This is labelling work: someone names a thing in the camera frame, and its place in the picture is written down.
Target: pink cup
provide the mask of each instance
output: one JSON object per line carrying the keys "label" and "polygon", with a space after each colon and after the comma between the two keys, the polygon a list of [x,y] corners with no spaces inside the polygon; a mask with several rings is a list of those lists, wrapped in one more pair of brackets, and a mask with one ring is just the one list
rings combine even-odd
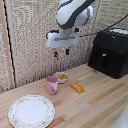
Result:
{"label": "pink cup", "polygon": [[46,83],[46,92],[50,95],[54,95],[57,92],[58,78],[55,76],[48,76]]}

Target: yellow object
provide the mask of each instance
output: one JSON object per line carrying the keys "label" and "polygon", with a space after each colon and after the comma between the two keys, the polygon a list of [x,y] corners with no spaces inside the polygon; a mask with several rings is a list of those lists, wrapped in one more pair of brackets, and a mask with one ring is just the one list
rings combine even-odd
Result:
{"label": "yellow object", "polygon": [[71,84],[70,87],[73,88],[78,93],[84,92],[84,88],[82,88],[80,85],[78,85],[76,83]]}
{"label": "yellow object", "polygon": [[67,78],[67,75],[65,75],[65,74],[61,74],[58,76],[58,79],[61,79],[61,80],[64,80],[66,78]]}

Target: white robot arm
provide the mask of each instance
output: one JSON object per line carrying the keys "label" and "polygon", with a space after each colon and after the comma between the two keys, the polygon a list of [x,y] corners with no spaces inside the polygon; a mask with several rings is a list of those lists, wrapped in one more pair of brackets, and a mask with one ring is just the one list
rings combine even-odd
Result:
{"label": "white robot arm", "polygon": [[79,42],[79,29],[93,17],[93,8],[89,6],[95,0],[60,0],[56,21],[60,30],[47,34],[46,46],[57,48],[75,45]]}

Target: black box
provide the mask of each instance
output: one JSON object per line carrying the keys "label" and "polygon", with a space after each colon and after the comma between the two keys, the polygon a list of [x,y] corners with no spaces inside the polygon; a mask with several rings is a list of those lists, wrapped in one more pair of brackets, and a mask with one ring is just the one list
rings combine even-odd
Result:
{"label": "black box", "polygon": [[88,66],[113,78],[128,73],[128,35],[99,32],[93,42]]}

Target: ceramic plate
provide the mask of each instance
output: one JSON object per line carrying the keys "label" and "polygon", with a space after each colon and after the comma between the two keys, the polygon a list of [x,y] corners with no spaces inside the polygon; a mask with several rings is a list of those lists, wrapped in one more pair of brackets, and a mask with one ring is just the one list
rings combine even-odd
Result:
{"label": "ceramic plate", "polygon": [[55,109],[43,96],[27,95],[16,100],[8,112],[9,121],[15,128],[45,128],[53,120]]}

